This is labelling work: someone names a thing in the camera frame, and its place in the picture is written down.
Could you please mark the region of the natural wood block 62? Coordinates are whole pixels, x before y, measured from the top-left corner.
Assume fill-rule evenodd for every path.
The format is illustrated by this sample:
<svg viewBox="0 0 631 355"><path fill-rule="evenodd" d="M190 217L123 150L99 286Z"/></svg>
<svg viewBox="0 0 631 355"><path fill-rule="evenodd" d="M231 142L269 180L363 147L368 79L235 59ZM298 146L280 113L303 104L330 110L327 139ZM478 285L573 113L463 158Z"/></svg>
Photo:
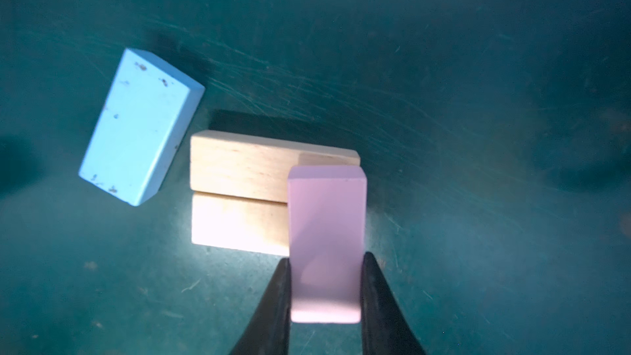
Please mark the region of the natural wood block 62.
<svg viewBox="0 0 631 355"><path fill-rule="evenodd" d="M294 166L358 166L356 151L205 130L191 137L190 185L196 192L285 203Z"/></svg>

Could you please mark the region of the natural wood block 51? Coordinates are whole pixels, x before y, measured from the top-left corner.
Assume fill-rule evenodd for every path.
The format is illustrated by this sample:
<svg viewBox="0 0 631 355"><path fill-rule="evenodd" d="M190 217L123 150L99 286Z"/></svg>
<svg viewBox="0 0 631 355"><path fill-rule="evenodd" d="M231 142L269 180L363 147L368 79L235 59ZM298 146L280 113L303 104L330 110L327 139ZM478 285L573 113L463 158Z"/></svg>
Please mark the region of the natural wood block 51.
<svg viewBox="0 0 631 355"><path fill-rule="evenodd" d="M288 206L195 192L192 196L192 243L288 256Z"/></svg>

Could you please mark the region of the light blue long block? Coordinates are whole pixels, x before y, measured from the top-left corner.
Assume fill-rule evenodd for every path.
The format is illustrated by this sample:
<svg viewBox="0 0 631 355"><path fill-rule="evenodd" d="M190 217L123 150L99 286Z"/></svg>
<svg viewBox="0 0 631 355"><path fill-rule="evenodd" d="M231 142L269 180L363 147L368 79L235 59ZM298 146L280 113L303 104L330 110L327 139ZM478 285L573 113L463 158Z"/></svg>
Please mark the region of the light blue long block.
<svg viewBox="0 0 631 355"><path fill-rule="evenodd" d="M154 197L204 92L159 56L127 48L79 176L133 207Z"/></svg>

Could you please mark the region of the pink wooden block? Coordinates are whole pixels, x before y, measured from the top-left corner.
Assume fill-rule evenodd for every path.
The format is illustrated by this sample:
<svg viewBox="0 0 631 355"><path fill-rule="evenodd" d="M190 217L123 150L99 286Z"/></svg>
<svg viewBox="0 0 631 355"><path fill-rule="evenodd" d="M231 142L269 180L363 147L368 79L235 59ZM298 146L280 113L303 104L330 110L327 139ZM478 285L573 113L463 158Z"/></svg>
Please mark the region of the pink wooden block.
<svg viewBox="0 0 631 355"><path fill-rule="evenodd" d="M291 320L361 320L367 178L359 166L295 166L288 178Z"/></svg>

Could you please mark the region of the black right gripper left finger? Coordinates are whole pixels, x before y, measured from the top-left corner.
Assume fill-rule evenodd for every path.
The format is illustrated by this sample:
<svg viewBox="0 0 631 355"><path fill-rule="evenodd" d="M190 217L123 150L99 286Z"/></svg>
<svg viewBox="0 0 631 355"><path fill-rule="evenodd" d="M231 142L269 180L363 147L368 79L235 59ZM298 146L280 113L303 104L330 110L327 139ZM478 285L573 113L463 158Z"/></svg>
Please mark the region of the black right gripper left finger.
<svg viewBox="0 0 631 355"><path fill-rule="evenodd" d="M261 301L230 354L287 355L292 302L291 267L279 261Z"/></svg>

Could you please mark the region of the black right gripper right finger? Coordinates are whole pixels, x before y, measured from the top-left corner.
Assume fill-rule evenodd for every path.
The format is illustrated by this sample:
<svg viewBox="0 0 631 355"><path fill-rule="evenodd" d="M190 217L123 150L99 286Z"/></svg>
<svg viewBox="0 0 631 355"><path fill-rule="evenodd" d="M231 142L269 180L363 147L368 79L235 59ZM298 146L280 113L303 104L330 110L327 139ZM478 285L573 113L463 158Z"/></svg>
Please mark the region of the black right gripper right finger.
<svg viewBox="0 0 631 355"><path fill-rule="evenodd" d="M373 253L362 263L362 353L425 355Z"/></svg>

